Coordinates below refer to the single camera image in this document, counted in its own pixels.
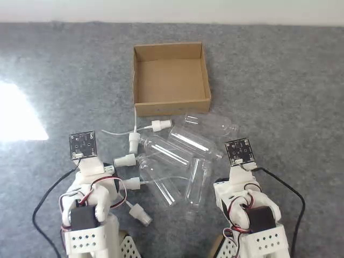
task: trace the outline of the gray carpet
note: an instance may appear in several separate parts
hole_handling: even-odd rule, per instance
[[[50,23],[0,24],[0,81],[18,86],[49,136],[0,144],[0,257],[54,257],[31,224],[32,211],[73,167],[70,133],[132,128],[133,45],[199,40],[206,51],[211,109],[241,125],[258,164],[306,199],[297,257],[343,256],[344,28]],[[126,153],[126,137],[98,132],[97,138],[104,162]],[[138,171],[119,173],[126,178]],[[213,179],[227,175],[224,158]],[[291,243],[299,199],[264,174],[257,179],[280,206]],[[38,214],[61,253],[57,198],[72,180],[62,182]],[[181,206],[158,210],[147,188],[128,198],[153,217],[145,228],[128,215],[127,206],[114,210],[147,258],[206,257],[227,225],[212,192],[193,222],[185,220]]]

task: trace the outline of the open cardboard box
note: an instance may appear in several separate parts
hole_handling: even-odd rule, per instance
[[[139,116],[209,111],[201,42],[134,46],[133,84]]]

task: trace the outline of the clear plastic bottle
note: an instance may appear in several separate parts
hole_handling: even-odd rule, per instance
[[[157,161],[149,159],[145,154],[137,156],[141,178],[147,182],[147,185],[155,196],[159,205],[166,209],[175,205],[182,196],[175,185],[163,173]]]
[[[193,208],[204,204],[210,185],[211,161],[195,158],[190,166],[190,181],[185,191],[185,200]]]
[[[141,135],[140,143],[149,158],[157,159],[167,165],[176,166],[186,171],[193,158],[190,151],[171,144],[158,135],[144,136]]]
[[[227,140],[237,139],[239,133],[239,126],[233,124],[228,117],[212,113],[186,114],[182,125],[201,134],[226,137]]]
[[[168,135],[168,141],[195,152],[207,160],[219,160],[223,156],[223,152],[217,149],[213,141],[178,126],[172,128]]]

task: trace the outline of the red wire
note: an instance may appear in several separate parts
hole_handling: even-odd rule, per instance
[[[250,205],[253,204],[253,196],[252,196],[252,195],[250,195],[250,196],[251,196],[251,202],[250,202],[250,204],[248,204],[248,202],[247,202],[247,204],[248,204],[248,209],[249,209]],[[234,223],[232,222],[232,220],[231,220],[231,208],[232,208],[232,205],[233,205],[233,203],[234,203],[238,198],[240,198],[240,197],[242,197],[242,198],[244,198],[244,199],[246,200],[246,198],[245,198],[244,196],[236,196],[236,197],[231,201],[231,204],[230,204],[230,206],[228,207],[228,210],[227,210],[227,212],[228,212],[228,218],[229,218],[230,223],[232,224],[232,230],[238,231],[238,232],[240,232],[240,233],[249,233],[249,232],[250,232],[250,229],[245,230],[245,229],[243,229],[243,228],[241,228],[241,227],[236,227],[236,226],[234,225]]]
[[[79,202],[80,205],[83,205],[86,200],[88,199],[88,197],[90,196],[90,194],[93,192],[93,185],[99,181],[102,181],[102,180],[105,180],[105,179],[117,179],[117,180],[121,180],[121,178],[119,177],[116,177],[116,176],[104,176],[104,177],[101,177],[101,178],[98,178],[96,180],[94,180],[92,183],[91,183],[91,190],[90,192]],[[120,200],[118,203],[116,204],[113,204],[110,206],[110,208],[115,208],[115,207],[118,207],[119,205],[121,205],[123,202],[125,202],[126,200],[126,197],[127,197],[127,192],[125,191],[125,195],[123,197],[122,200]]]

